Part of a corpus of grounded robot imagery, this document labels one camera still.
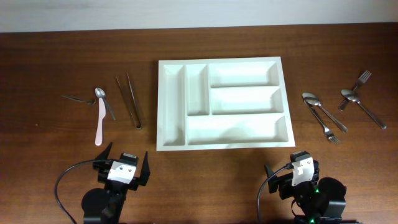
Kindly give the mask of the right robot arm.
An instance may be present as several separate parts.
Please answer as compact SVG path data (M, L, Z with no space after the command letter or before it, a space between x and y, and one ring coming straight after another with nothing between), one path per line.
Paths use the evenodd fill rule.
M346 187L331 177L319 178L319 163L314 162L312 180L292 185L293 174L280 177L268 166L267 174L269 192L279 192L282 200L293 198L292 205L298 205L303 215L294 214L295 223L341 223L342 213L346 206Z

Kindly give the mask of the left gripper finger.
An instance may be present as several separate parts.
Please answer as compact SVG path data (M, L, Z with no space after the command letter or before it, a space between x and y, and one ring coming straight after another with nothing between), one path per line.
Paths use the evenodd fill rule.
M146 186L146 184L149 180L149 177L150 177L150 167L149 167L149 161L148 161L148 152L146 151L144 160L142 162L140 177L138 180L139 185Z
M103 152L101 152L95 159L96 160L106 160L109 156L112 146L113 146L113 143L110 142L109 145L106 147L106 149Z

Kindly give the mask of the silver fork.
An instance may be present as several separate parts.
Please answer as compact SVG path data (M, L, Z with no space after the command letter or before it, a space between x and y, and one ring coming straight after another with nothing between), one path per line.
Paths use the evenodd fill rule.
M358 89L360 89L369 79L369 77L372 75L372 73L369 70L366 70L365 72L363 72L359 78L356 81L356 84L353 88L353 91L357 91ZM344 99L343 102L339 105L338 109L340 111L343 111L346 106L348 105L349 100Z
M319 114L316 112L315 108L310 105L309 103L307 103L305 100L303 101L308 108L310 109L310 111L312 112L312 114L314 115L314 117L316 117L316 119L318 120L318 122L320 123L320 125L323 128L323 133L325 135L325 137L327 138L327 140L329 140L330 142L332 142L333 144L339 144L340 140L333 134L333 132L325 125L325 123L323 122L323 120L321 119L321 117L319 116Z

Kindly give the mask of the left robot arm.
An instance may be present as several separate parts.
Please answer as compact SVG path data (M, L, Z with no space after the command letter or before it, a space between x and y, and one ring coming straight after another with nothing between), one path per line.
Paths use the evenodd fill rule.
M118 223L127 192L136 191L149 180L148 154L144 156L140 176L136 177L134 174L139 158L122 153L118 160L108 159L112 145L110 143L93 163L93 168L98 171L98 182L104 187L91 189L83 196L81 207L84 223Z

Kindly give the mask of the silver tablespoon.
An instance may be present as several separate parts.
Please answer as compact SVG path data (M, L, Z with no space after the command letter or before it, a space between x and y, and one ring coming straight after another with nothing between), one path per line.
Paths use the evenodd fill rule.
M341 90L341 94L349 101L357 103L373 120L374 122L381 128L386 129L387 126L384 124L374 113L372 113L369 109L367 109L361 102L359 95L353 90Z
M326 109L324 109L324 107L320 102L320 99L317 96L315 96L312 93L305 92L302 94L302 97L307 103L319 107L339 127L339 129L342 132L344 133L348 132L348 128L343 123L338 121L331 113L329 113Z

